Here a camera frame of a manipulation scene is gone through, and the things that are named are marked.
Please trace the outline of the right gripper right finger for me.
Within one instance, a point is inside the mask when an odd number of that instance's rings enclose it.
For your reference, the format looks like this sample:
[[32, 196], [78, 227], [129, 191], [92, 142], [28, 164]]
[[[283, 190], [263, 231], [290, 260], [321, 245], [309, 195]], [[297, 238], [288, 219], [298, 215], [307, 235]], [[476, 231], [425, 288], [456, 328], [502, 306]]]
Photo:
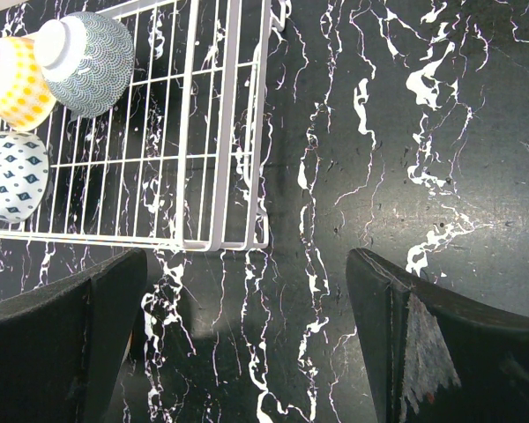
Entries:
[[352, 249], [346, 283], [381, 422], [529, 422], [529, 317]]

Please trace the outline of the blue white patterned bowl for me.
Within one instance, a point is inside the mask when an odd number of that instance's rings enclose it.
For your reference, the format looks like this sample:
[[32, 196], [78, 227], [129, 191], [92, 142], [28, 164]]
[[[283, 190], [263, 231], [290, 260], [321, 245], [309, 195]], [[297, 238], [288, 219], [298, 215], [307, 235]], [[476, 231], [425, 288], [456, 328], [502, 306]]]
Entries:
[[48, 150], [39, 137], [0, 132], [0, 220], [18, 224], [38, 208], [48, 185]]

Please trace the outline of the red rimmed patterned bowl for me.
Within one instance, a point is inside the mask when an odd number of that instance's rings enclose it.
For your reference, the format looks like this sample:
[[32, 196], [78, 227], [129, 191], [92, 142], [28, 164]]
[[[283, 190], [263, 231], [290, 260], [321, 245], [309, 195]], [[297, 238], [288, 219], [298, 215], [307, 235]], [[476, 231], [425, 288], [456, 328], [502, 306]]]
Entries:
[[53, 96], [92, 119], [109, 111], [129, 86], [135, 51], [121, 22], [79, 11], [45, 22], [34, 36], [34, 56]]

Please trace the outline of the yellow dotted sun bowl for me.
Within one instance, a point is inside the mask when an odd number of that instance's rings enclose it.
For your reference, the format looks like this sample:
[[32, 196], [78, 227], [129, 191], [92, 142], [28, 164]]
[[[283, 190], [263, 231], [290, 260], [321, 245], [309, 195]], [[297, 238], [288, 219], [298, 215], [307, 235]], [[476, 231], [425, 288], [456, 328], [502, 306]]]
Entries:
[[0, 118], [14, 130], [28, 132], [48, 118], [55, 104], [35, 60], [34, 41], [0, 38]]

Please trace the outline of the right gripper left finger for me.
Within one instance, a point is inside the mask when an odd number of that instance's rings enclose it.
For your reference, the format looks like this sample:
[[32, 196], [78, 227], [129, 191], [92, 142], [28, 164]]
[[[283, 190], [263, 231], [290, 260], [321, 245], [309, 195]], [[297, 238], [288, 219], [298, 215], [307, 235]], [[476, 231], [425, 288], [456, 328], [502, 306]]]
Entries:
[[0, 422], [102, 422], [147, 285], [142, 249], [0, 301]]

